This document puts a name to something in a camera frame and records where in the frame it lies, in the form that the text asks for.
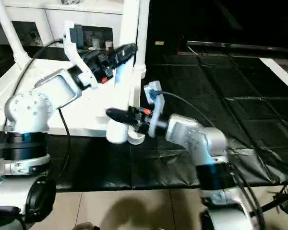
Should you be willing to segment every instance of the white clamp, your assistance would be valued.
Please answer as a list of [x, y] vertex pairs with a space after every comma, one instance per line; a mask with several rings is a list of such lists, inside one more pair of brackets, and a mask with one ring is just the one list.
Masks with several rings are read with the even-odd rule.
[[154, 138], [156, 134], [157, 122], [159, 120], [160, 115], [163, 113], [165, 101], [164, 101], [164, 96], [162, 94], [158, 94], [154, 98], [152, 98], [151, 93], [150, 93], [151, 90], [155, 92], [161, 91], [162, 89], [161, 89], [160, 82], [156, 80], [144, 86], [144, 92], [145, 92], [148, 103], [155, 104], [155, 107], [153, 110], [153, 116], [150, 120], [149, 130], [148, 130], [148, 135]]
[[71, 21], [65, 21], [63, 27], [65, 31], [63, 38], [63, 46], [66, 56], [71, 61], [71, 63], [77, 65], [82, 71], [82, 73], [78, 75], [78, 78], [80, 79], [82, 84], [84, 86], [91, 85], [92, 89], [96, 89], [98, 87], [98, 83], [94, 74], [78, 54], [77, 44], [72, 42], [71, 40], [70, 29], [73, 29], [75, 27], [75, 24]]

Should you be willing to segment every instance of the white pole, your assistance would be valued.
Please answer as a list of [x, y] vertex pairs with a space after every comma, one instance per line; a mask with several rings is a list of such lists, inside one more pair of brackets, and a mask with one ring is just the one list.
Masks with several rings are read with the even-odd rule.
[[0, 23], [13, 50], [14, 60], [18, 64], [19, 68], [23, 69], [30, 60], [30, 57], [28, 56], [27, 52], [24, 51], [24, 48], [20, 43], [18, 35], [11, 20], [9, 19], [2, 0], [0, 0]]
[[136, 70], [141, 70], [146, 72], [145, 65], [145, 55], [146, 55], [146, 42], [147, 42], [147, 27], [148, 27], [148, 16], [149, 16], [149, 1], [150, 0], [141, 0], [140, 2], [140, 14], [139, 14], [139, 25], [138, 25], [138, 51], [136, 53], [136, 61], [134, 68]]
[[[120, 45], [136, 43], [140, 0], [124, 0], [120, 29]], [[128, 110], [134, 58], [117, 68], [113, 107]], [[110, 120], [106, 137], [112, 143], [123, 143], [128, 138], [128, 125]]]

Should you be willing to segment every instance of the black cable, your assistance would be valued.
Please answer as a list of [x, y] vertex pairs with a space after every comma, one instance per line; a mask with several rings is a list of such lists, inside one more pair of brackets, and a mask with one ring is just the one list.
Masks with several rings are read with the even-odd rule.
[[157, 95], [159, 95], [159, 94], [169, 95], [169, 96], [175, 97], [175, 98], [185, 102], [186, 104], [191, 106], [193, 109], [195, 109], [211, 125], [211, 127], [216, 127], [215, 124], [205, 114], [203, 114], [202, 111], [200, 111], [196, 106], [194, 106], [193, 104], [188, 102], [186, 99], [183, 99], [182, 97], [179, 97], [178, 95], [171, 93], [171, 92], [157, 91], [156, 93], [157, 93]]
[[[17, 83], [16, 83], [16, 86], [15, 86], [15, 88], [14, 88], [14, 90], [13, 90], [13, 93], [11, 94], [11, 97], [16, 94], [16, 92], [17, 92], [17, 90], [18, 90], [18, 88], [19, 88], [19, 86], [20, 86], [20, 83], [23, 81], [24, 75], [25, 75], [26, 72], [28, 71], [29, 67], [32, 65], [33, 61], [34, 61], [35, 59], [37, 59], [37, 58], [41, 55], [41, 53], [43, 53], [49, 46], [51, 46], [51, 45], [54, 44], [54, 43], [58, 43], [58, 42], [61, 42], [61, 43], [62, 43], [63, 40], [62, 40], [62, 39], [58, 39], [58, 40], [54, 40], [54, 41], [52, 41], [52, 42], [49, 42], [49, 43], [47, 43], [44, 47], [42, 47], [40, 50], [38, 50], [38, 51], [33, 55], [33, 57], [31, 58], [31, 60], [28, 61], [28, 63], [26, 64], [24, 70], [21, 72], [21, 74], [20, 74], [20, 76], [19, 76], [19, 78], [18, 78], [18, 81], [17, 81]], [[8, 121], [8, 119], [5, 118], [4, 124], [3, 124], [3, 127], [2, 127], [2, 133], [1, 133], [1, 137], [0, 137], [0, 142], [3, 142], [3, 139], [4, 139], [4, 130], [5, 130], [7, 121]]]
[[68, 162], [69, 162], [69, 159], [70, 159], [70, 152], [71, 152], [71, 135], [69, 133], [69, 129], [67, 127], [67, 124], [66, 124], [66, 121], [64, 119], [64, 116], [63, 116], [63, 113], [61, 111], [61, 109], [58, 109], [59, 111], [59, 114], [60, 114], [60, 117], [62, 119], [62, 122], [64, 124], [64, 127], [65, 127], [65, 130], [66, 130], [66, 134], [67, 134], [67, 150], [66, 150], [66, 155], [65, 155], [65, 159], [64, 159], [64, 165], [61, 169], [61, 172], [59, 173], [59, 176], [57, 178], [57, 183], [60, 181], [67, 165], [68, 165]]
[[21, 216], [17, 217], [16, 220], [18, 220], [21, 224], [21, 227], [23, 228], [23, 230], [27, 230], [27, 226], [25, 225], [24, 220], [22, 219]]
[[[159, 95], [159, 94], [170, 95], [172, 97], [175, 97], [175, 98], [185, 102], [186, 104], [191, 106], [193, 109], [195, 109], [212, 127], [216, 127], [215, 124], [205, 114], [203, 114], [195, 105], [191, 104], [190, 102], [188, 102], [184, 98], [179, 97], [178, 95], [176, 95], [174, 93], [166, 92], [166, 91], [157, 91], [156, 94], [157, 95]], [[252, 211], [256, 214], [256, 218], [258, 220], [258, 224], [260, 226], [260, 229], [261, 230], [265, 230], [264, 214], [263, 214], [262, 208], [261, 208], [261, 206], [260, 206], [260, 204], [258, 202], [258, 199], [256, 198], [256, 196], [255, 196], [252, 188], [250, 187], [250, 185], [247, 183], [247, 181], [244, 178], [243, 174], [239, 171], [238, 167], [235, 164], [233, 164], [233, 163], [232, 163], [232, 167], [235, 170], [234, 177], [235, 177], [235, 179], [237, 181], [238, 187], [242, 190], [242, 193], [244, 194], [245, 198], [247, 199], [248, 203], [250, 204]], [[239, 176], [239, 178], [244, 183], [244, 186], [240, 182], [240, 180], [237, 177], [237, 175]], [[257, 209], [255, 209], [255, 206], [254, 206], [252, 200], [250, 199], [250, 196], [245, 191], [244, 187], [247, 187], [247, 189], [249, 190], [249, 192], [251, 194], [251, 197], [254, 200], [254, 203], [255, 203]]]
[[239, 181], [239, 178], [240, 178], [240, 179], [242, 180], [244, 186], [246, 186], [247, 189], [249, 190], [250, 195], [251, 195], [253, 201], [255, 202], [255, 205], [256, 205], [256, 208], [257, 208], [257, 209], [255, 209], [255, 207], [254, 207], [254, 205], [253, 205], [253, 202], [251, 201], [249, 195], [246, 193], [246, 191], [245, 191], [245, 189], [244, 189], [244, 186], [243, 186], [243, 185], [242, 185], [242, 186], [241, 186], [241, 185], [239, 186], [239, 188], [242, 190], [245, 198], [247, 199], [248, 203], [250, 204], [253, 213], [255, 213], [255, 215], [256, 215], [256, 218], [257, 218], [258, 224], [259, 224], [259, 226], [260, 226], [260, 229], [261, 229], [261, 230], [265, 230], [264, 212], [263, 212], [263, 210], [262, 210], [262, 208], [261, 208], [261, 206], [260, 206], [260, 204], [259, 204], [259, 202], [258, 202], [258, 199], [257, 199], [254, 191], [252, 190], [252, 188], [250, 187], [250, 185], [247, 183], [245, 177], [244, 177], [243, 174], [240, 172], [240, 170], [238, 169], [238, 167], [236, 166], [236, 164], [232, 164], [232, 168], [233, 168], [233, 170], [234, 170], [234, 177], [235, 177], [235, 179], [236, 179], [236, 181], [237, 181], [238, 186], [239, 186], [239, 183], [241, 183], [241, 182]]

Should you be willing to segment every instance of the tile floor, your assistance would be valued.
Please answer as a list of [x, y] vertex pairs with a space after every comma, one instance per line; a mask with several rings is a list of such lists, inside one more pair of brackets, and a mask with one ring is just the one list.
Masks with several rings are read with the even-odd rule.
[[[262, 204], [279, 190], [254, 188]], [[200, 230], [203, 208], [195, 189], [58, 193], [50, 216], [31, 229], [71, 230], [90, 221], [102, 230]], [[265, 219], [268, 230], [288, 230], [288, 215], [282, 211], [272, 209]]]

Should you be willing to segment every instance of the black tablecloth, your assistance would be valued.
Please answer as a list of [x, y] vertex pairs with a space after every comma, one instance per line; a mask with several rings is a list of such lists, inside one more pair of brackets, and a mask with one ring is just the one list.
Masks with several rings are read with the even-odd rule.
[[[0, 76], [13, 64], [11, 55], [0, 46]], [[56, 48], [44, 57], [65, 59]], [[260, 59], [159, 56], [147, 66], [142, 85], [154, 80], [198, 106], [228, 136], [234, 149], [230, 157], [236, 157], [251, 185], [288, 184], [288, 87]], [[141, 106], [147, 107], [144, 92], [141, 97]], [[190, 116], [208, 125], [188, 105], [165, 98], [165, 114]], [[49, 135], [51, 177], [60, 171], [66, 145], [66, 136]], [[198, 186], [189, 153], [163, 137], [146, 137], [139, 146], [72, 137], [71, 153], [59, 191]]]

